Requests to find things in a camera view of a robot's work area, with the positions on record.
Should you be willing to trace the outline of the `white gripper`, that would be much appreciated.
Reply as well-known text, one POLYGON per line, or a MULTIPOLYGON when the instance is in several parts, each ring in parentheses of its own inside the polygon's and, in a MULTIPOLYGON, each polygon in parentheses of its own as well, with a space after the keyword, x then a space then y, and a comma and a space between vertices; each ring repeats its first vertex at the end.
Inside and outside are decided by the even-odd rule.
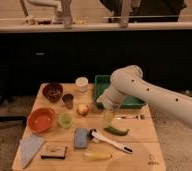
POLYGON ((114 119, 114 111, 120 108, 125 99, 125 94, 114 87, 108 87, 97 98, 97 102, 101 103, 105 108, 102 112, 102 126, 107 128, 114 119))

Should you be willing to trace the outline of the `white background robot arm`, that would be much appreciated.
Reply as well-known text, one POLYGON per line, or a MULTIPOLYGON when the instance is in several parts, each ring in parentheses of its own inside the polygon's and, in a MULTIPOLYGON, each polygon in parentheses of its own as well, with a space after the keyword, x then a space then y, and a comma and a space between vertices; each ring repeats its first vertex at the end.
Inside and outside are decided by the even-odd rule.
POLYGON ((59 20, 62 14, 62 5, 59 0, 27 0, 35 6, 52 7, 54 9, 54 20, 59 20))

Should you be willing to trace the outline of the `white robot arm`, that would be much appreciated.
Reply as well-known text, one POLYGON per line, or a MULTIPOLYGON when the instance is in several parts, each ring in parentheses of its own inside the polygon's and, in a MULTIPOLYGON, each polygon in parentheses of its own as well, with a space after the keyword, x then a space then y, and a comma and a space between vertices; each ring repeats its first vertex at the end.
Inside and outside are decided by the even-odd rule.
POLYGON ((144 81, 143 72, 137 65, 115 70, 110 76, 109 87, 97 101, 105 109, 117 110, 127 96, 134 96, 167 114, 172 114, 192 129, 192 97, 144 81))

